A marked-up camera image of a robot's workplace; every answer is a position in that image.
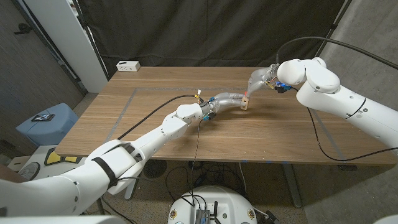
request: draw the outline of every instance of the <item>black strap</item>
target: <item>black strap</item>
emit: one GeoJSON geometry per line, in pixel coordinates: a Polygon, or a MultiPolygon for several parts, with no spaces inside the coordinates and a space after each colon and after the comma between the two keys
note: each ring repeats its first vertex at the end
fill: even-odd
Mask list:
{"type": "Polygon", "coordinates": [[[109,167],[109,165],[100,157],[96,157],[96,158],[92,159],[92,161],[96,162],[105,171],[106,175],[109,177],[108,189],[110,189],[112,186],[115,186],[117,184],[118,180],[115,177],[114,172],[109,167]]]}

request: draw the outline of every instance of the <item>blue container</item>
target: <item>blue container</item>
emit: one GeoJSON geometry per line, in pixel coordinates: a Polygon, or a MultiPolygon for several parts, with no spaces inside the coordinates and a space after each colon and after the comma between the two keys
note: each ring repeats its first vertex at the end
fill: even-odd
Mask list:
{"type": "Polygon", "coordinates": [[[51,121],[32,121],[35,114],[16,128],[36,146],[59,144],[79,119],[65,103],[55,105],[38,114],[55,114],[55,116],[51,121]]]}

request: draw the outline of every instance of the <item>white power strip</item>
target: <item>white power strip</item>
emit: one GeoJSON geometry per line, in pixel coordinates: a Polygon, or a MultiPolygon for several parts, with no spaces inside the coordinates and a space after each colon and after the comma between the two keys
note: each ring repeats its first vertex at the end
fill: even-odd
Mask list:
{"type": "Polygon", "coordinates": [[[121,72],[136,72],[141,66],[138,61],[120,61],[116,67],[121,72]]]}

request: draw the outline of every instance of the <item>wooden table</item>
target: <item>wooden table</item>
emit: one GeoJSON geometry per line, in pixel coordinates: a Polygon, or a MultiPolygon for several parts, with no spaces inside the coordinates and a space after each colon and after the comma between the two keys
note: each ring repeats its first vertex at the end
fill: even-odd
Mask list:
{"type": "MultiPolygon", "coordinates": [[[[178,95],[193,95],[198,88],[206,100],[225,91],[244,93],[256,69],[142,67],[138,72],[116,72],[56,148],[56,153],[87,156],[104,142],[119,137],[162,103],[178,95]]],[[[133,141],[158,127],[178,105],[196,102],[196,98],[171,102],[123,140],[133,141]]],[[[339,117],[317,111],[314,120],[322,148],[332,157],[348,159],[386,148],[339,117]]],[[[188,127],[180,139],[168,142],[154,159],[192,160],[197,124],[188,127]]],[[[212,121],[202,122],[197,160],[344,164],[327,158],[319,150],[308,111],[296,100],[294,90],[283,94],[275,90],[258,91],[251,97],[247,111],[233,108],[212,121]]],[[[384,152],[345,164],[373,166],[396,162],[391,152],[384,152]]]]}

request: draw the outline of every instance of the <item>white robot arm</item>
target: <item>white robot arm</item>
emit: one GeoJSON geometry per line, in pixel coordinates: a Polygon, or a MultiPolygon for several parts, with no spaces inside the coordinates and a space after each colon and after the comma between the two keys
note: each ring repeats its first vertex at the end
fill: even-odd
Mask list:
{"type": "MultiPolygon", "coordinates": [[[[252,73],[251,80],[258,79],[257,71],[252,73]]],[[[340,79],[326,68],[322,59],[289,60],[266,71],[262,80],[249,80],[248,98],[276,76],[287,85],[304,82],[296,95],[301,104],[337,115],[388,147],[398,146],[398,112],[340,85],[340,79]]]]}
{"type": "Polygon", "coordinates": [[[192,120],[211,119],[229,106],[242,106],[244,95],[222,93],[209,102],[181,105],[162,125],[135,141],[109,141],[84,165],[64,174],[24,183],[0,180],[1,216],[79,215],[106,191],[116,194],[137,177],[146,161],[167,141],[181,137],[192,120]]]}

